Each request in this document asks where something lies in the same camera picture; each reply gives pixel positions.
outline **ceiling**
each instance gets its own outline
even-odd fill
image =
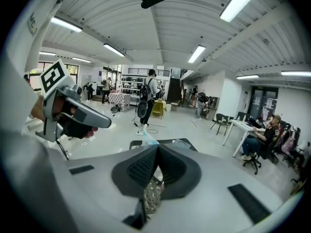
[[[310,70],[310,38],[286,0],[251,0],[227,23],[219,18],[229,0],[166,0],[142,9],[140,0],[64,0],[57,16],[81,33],[51,24],[42,50],[80,57],[95,65],[158,64],[194,72],[259,74],[256,84],[311,87],[311,79],[280,75]],[[109,43],[126,57],[105,49]],[[194,64],[191,52],[206,46]]]

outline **ceiling light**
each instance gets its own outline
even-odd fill
[[[204,46],[199,45],[196,51],[193,53],[192,57],[189,59],[189,63],[195,62],[195,60],[200,56],[200,54],[205,50]]]
[[[283,76],[304,76],[311,77],[311,71],[283,71],[281,72]]]
[[[231,22],[233,18],[250,2],[250,0],[230,0],[220,14],[220,19]]]
[[[258,75],[246,75],[246,76],[239,76],[236,77],[238,80],[247,80],[247,79],[258,79]]]
[[[104,44],[105,48],[108,48],[110,51],[113,51],[114,53],[116,53],[119,56],[124,57],[125,55],[123,53],[121,53],[120,51],[116,50],[114,47],[110,46],[109,44],[105,43]]]
[[[73,57],[72,59],[73,60],[83,61],[83,62],[86,62],[86,63],[91,63],[89,60],[79,59],[79,58],[76,58],[76,57]]]
[[[56,55],[56,53],[54,53],[54,52],[40,52],[40,54],[51,55],[51,56],[55,56]]]
[[[60,18],[57,18],[57,17],[53,17],[52,20],[51,20],[52,23],[55,23],[57,25],[60,25],[60,26],[63,26],[65,28],[68,28],[70,30],[73,30],[73,31],[76,31],[76,32],[81,32],[82,31],[82,28],[78,27],[78,26],[75,26],[73,25],[72,23],[70,22],[67,22],[63,19],[60,19]]]

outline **white floor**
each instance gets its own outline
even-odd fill
[[[110,106],[107,103],[101,105],[100,102],[92,101],[86,104],[91,105],[98,112],[112,117],[112,123],[115,126],[111,129],[99,129],[90,139],[74,138],[68,140],[66,136],[63,136],[60,142],[64,149],[68,151],[70,159],[88,158],[126,151],[129,149],[131,141],[142,139],[142,136],[136,135],[139,128],[132,121],[135,117],[134,107],[130,107],[125,112],[116,113],[113,117],[113,114],[110,112]],[[239,153],[235,158],[232,157],[243,135],[243,132],[238,128],[233,128],[226,145],[223,146],[225,128],[221,127],[220,132],[216,135],[217,125],[210,129],[213,122],[205,119],[200,121],[195,118],[195,114],[170,112],[165,113],[162,120],[151,116],[149,124],[149,129],[158,130],[157,134],[152,134],[155,139],[186,138],[199,152],[224,158],[228,161],[228,164],[241,168],[278,194],[283,201],[290,197],[290,191],[293,188],[290,180],[292,178],[297,179],[298,175],[292,168],[288,168],[285,162],[280,160],[277,165],[274,165],[269,160],[260,158],[259,161],[262,163],[262,167],[259,169],[258,174],[255,175],[254,168],[251,165],[242,166],[243,161]],[[31,125],[30,131],[40,131],[42,128],[43,123],[37,122]],[[53,147],[59,150],[58,145],[54,144]]]

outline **yellow chair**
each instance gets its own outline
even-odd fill
[[[163,103],[162,102],[155,102],[154,107],[152,109],[152,115],[154,116],[163,116]]]

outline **black backpack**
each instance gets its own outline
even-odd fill
[[[142,86],[142,88],[140,89],[140,100],[145,100],[145,101],[149,101],[152,99],[152,93],[151,93],[151,89],[149,87],[149,84],[151,82],[152,79],[149,80],[148,84],[146,85],[146,80]]]

